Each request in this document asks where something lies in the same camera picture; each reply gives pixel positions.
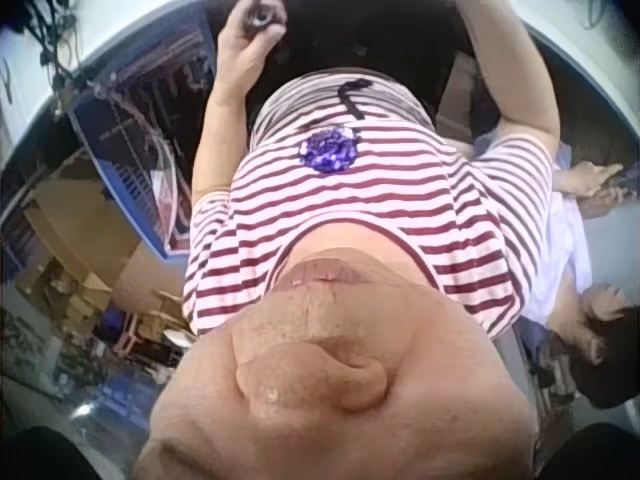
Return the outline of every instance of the mouth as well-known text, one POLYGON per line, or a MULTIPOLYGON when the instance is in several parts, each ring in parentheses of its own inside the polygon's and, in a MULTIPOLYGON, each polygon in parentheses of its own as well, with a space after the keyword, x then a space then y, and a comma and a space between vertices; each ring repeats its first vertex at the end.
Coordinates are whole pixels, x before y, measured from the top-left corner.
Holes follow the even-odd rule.
POLYGON ((319 258, 295 265, 277 280, 272 291, 286 292, 314 282, 357 285, 369 280, 342 260, 319 258))

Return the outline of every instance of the red and white striped shirt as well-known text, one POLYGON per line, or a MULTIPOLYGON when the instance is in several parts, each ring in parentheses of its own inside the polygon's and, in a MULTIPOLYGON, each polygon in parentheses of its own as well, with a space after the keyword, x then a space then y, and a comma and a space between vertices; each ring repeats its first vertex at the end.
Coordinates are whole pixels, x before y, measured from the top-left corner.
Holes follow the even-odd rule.
POLYGON ((264 295, 306 233, 351 221, 401 246, 495 336, 528 301, 550 195, 551 157, 531 136, 503 138, 469 161, 401 85, 367 74, 303 77, 264 105, 230 192, 193 209, 185 314, 199 333, 221 325, 264 295), (373 82, 349 94, 364 120, 337 95, 358 78, 373 82), (358 129, 356 163, 335 175, 301 165, 300 143, 336 125, 358 129))

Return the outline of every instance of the man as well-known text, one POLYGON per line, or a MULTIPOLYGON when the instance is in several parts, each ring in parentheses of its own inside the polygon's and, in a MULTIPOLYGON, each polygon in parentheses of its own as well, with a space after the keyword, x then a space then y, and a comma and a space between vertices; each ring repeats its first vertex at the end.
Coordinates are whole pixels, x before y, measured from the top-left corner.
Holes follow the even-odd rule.
POLYGON ((136 475, 528 478, 533 415, 491 343, 530 295, 560 129, 524 26, 506 0, 457 1, 502 113, 482 161, 362 70, 282 87, 247 153, 245 96, 286 24, 269 0, 281 24, 247 40, 251 3, 220 33, 194 165, 185 312, 203 336, 136 475))

